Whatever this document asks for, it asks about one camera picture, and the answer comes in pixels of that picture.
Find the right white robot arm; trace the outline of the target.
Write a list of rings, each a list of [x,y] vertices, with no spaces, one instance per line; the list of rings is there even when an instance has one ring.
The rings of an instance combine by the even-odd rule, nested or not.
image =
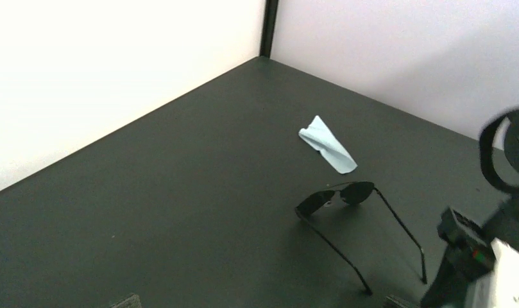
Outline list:
[[[505,181],[496,169],[493,141],[503,123],[504,155],[519,175],[519,107],[496,116],[479,136],[479,162],[484,179],[504,195],[483,221],[449,207],[441,215],[438,236],[446,244],[436,276],[419,307],[462,307],[468,290],[488,282],[501,267],[501,244],[519,255],[519,184]]]

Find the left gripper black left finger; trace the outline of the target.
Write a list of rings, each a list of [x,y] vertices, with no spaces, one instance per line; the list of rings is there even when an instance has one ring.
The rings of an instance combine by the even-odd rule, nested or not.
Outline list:
[[[142,308],[139,295],[132,293],[128,296],[115,301],[108,306],[109,308]]]

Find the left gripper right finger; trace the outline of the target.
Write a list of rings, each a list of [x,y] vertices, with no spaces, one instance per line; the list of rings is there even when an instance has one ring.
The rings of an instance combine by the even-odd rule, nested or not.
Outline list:
[[[419,305],[395,295],[385,297],[382,308],[419,308]]]

